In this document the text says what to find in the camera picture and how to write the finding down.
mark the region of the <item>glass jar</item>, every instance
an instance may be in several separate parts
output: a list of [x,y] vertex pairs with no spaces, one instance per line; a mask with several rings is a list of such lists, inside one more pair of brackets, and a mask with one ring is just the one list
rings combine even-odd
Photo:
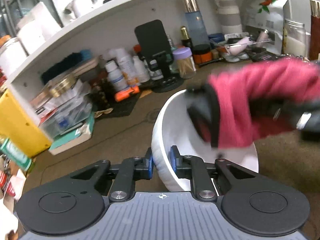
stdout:
[[284,20],[282,51],[284,54],[305,57],[306,30],[304,23],[294,22],[289,19]]
[[195,63],[193,62],[191,49],[188,47],[176,49],[173,52],[174,60],[178,64],[180,77],[183,79],[192,78],[196,74]]

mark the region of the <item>phone holder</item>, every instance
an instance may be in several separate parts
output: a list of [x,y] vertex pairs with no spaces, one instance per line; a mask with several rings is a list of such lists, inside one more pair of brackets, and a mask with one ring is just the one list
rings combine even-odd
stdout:
[[145,57],[151,71],[161,70],[163,79],[159,85],[153,88],[153,92],[167,92],[183,84],[183,79],[170,72],[170,64],[173,63],[171,47],[160,20],[154,20],[139,25],[134,29],[134,33],[141,46],[141,53]]

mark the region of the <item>clear plastic box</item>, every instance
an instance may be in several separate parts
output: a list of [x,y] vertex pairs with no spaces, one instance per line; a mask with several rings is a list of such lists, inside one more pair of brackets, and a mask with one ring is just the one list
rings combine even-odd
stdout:
[[40,125],[40,128],[54,138],[86,119],[91,110],[92,103],[87,97],[75,97],[58,107],[57,111]]

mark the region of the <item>gold lid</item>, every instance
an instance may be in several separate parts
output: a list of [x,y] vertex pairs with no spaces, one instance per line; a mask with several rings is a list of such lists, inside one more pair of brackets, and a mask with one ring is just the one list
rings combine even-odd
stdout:
[[189,36],[188,30],[187,30],[187,27],[181,26],[180,31],[181,31],[181,40],[188,40],[188,39],[190,39],[190,36]]
[[199,6],[197,0],[184,0],[184,7],[186,12],[197,12],[199,11]]
[[54,98],[57,98],[71,89],[75,83],[76,78],[73,74],[66,75],[63,79],[51,87],[50,93]]

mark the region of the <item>gold bottle cap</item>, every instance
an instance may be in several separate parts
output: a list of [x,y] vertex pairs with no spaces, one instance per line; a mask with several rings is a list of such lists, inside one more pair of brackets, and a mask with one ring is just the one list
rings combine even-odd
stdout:
[[188,40],[188,39],[190,39],[190,36],[189,36],[188,30],[187,30],[187,27],[181,26],[180,31],[181,31],[181,39],[182,39],[182,40]]
[[184,0],[184,7],[186,12],[197,12],[199,11],[199,6],[197,0]]

